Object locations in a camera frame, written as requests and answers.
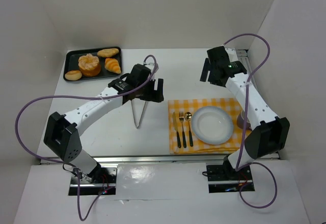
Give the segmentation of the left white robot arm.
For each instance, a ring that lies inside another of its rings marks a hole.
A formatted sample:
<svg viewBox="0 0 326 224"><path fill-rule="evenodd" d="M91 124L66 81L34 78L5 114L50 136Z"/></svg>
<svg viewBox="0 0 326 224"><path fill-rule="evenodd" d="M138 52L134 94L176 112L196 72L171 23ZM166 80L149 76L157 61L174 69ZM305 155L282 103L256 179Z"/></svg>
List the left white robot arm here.
<svg viewBox="0 0 326 224"><path fill-rule="evenodd" d="M54 112L48 118L44 143L63 163L78 168L91 182L100 182L108 172L82 148L80 137L108 112L134 98L162 102L164 81L161 78L155 80L151 74L150 68L136 64L130 73L111 81L96 100L63 115Z"/></svg>

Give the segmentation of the metal tongs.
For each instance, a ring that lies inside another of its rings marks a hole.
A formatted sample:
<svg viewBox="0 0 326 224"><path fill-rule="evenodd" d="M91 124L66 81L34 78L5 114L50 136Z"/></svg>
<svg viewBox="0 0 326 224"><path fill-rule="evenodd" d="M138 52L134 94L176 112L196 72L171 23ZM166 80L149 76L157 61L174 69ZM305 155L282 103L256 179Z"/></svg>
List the metal tongs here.
<svg viewBox="0 0 326 224"><path fill-rule="evenodd" d="M134 102L134 101L131 102L132 118L136 129L139 129L142 124L147 105L148 105L147 101L145 101L143 105L140 105L140 103L138 102Z"/></svg>

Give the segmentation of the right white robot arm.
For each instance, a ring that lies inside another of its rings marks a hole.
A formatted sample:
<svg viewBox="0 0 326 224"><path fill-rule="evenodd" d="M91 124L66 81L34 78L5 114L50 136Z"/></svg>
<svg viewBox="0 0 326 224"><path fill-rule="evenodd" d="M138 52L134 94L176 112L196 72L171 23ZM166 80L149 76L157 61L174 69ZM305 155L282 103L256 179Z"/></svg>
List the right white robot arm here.
<svg viewBox="0 0 326 224"><path fill-rule="evenodd" d="M241 105L252 130L240 149L224 158L223 171L229 179L235 180L241 168L284 148L290 123L269 108L249 81L244 65L240 61L230 61L224 46L208 50L207 55L200 80L226 87Z"/></svg>

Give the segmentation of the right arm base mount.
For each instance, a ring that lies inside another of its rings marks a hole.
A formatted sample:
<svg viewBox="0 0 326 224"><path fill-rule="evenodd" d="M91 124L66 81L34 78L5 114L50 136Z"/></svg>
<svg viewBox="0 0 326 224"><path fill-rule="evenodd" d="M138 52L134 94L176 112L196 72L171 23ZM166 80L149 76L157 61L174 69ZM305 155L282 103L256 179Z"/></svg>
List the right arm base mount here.
<svg viewBox="0 0 326 224"><path fill-rule="evenodd" d="M207 165L202 175L207 178L209 193L255 191L250 167L227 175L222 165Z"/></svg>

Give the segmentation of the sugared round bread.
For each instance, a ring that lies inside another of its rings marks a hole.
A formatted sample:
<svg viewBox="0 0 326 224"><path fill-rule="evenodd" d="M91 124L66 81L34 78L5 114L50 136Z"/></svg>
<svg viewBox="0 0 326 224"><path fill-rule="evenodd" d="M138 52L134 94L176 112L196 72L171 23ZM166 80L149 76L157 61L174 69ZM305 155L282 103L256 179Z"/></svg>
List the sugared round bread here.
<svg viewBox="0 0 326 224"><path fill-rule="evenodd" d="M86 77L97 76L101 71L99 58L92 54L82 55L78 59L78 67L82 75Z"/></svg>

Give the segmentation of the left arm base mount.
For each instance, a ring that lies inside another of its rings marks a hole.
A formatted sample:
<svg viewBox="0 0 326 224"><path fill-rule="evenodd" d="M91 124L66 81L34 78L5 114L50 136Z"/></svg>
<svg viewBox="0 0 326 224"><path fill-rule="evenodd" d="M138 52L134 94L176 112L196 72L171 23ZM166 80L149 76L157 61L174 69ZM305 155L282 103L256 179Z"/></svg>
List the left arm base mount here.
<svg viewBox="0 0 326 224"><path fill-rule="evenodd" d="M117 164L104 164L104 173L100 173L96 180L92 180L87 175L80 173L80 195L81 196L96 196L99 193L102 195L116 194L117 181ZM77 174L71 167L62 166L63 170L71 174L69 185L69 196L77 196Z"/></svg>

